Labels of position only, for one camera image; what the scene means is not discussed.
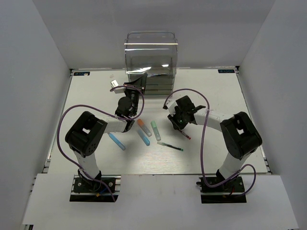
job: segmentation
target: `blue marker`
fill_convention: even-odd
[[[142,130],[138,129],[138,134],[139,136],[142,138],[142,140],[144,141],[144,143],[147,145],[147,146],[150,146],[150,141],[149,139],[143,134]]]
[[[112,133],[108,133],[109,137],[122,149],[125,150],[126,147],[112,134]]]

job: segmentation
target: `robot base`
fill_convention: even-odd
[[[115,200],[117,200],[120,189],[120,176],[103,176],[101,180],[109,185]],[[114,202],[111,194],[108,192],[105,186],[101,187],[97,191],[92,191],[89,186],[84,183],[82,178],[75,176],[71,189],[71,202]]]
[[[209,184],[217,184],[219,182],[217,177],[206,177]],[[237,196],[237,194],[245,191],[243,180],[240,176],[226,186],[218,186],[209,188],[205,185],[203,178],[196,182],[201,186],[201,203],[202,204],[224,204],[224,203],[246,203],[246,196]]]

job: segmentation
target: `wall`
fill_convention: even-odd
[[[34,0],[69,68],[123,68],[130,31],[168,30],[178,66],[240,65],[274,0]]]
[[[307,1],[276,1],[244,58],[239,78],[270,167],[281,175],[303,230],[307,229],[306,12]]]
[[[0,7],[0,223],[19,229],[42,172],[69,69],[31,0]]]

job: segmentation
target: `marker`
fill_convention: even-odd
[[[112,134],[112,133],[108,133],[109,137],[122,149],[125,150],[126,147]]]
[[[182,135],[184,135],[187,139],[191,140],[191,137],[190,137],[188,134],[186,134],[185,132],[183,132],[183,131],[180,130],[180,129],[178,129],[178,131],[179,131]]]
[[[144,141],[144,143],[147,145],[147,146],[150,146],[150,141],[149,139],[143,134],[142,130],[138,129],[137,130],[139,136],[142,138],[142,140]]]
[[[183,149],[182,149],[182,148],[179,148],[179,147],[176,147],[176,146],[172,146],[172,145],[166,144],[166,143],[161,142],[161,141],[158,141],[157,144],[158,144],[158,145],[162,145],[162,146],[167,146],[167,147],[170,147],[170,148],[172,148],[172,149],[180,150],[180,151],[183,152]]]
[[[141,119],[138,119],[138,125],[141,127],[141,129],[144,131],[144,133],[147,134],[147,136],[151,136],[151,131],[147,128],[147,126],[144,124],[144,122]]]
[[[156,139],[157,141],[160,141],[160,140],[161,140],[161,137],[160,137],[160,133],[159,133],[159,131],[158,131],[157,124],[155,123],[155,121],[152,121],[150,124],[152,125],[153,133],[154,133],[154,135],[155,135],[155,139]]]

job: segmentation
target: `transparent bin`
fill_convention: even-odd
[[[165,31],[131,32],[125,40],[129,81],[148,74],[145,95],[168,95],[174,87],[177,67],[175,34]]]

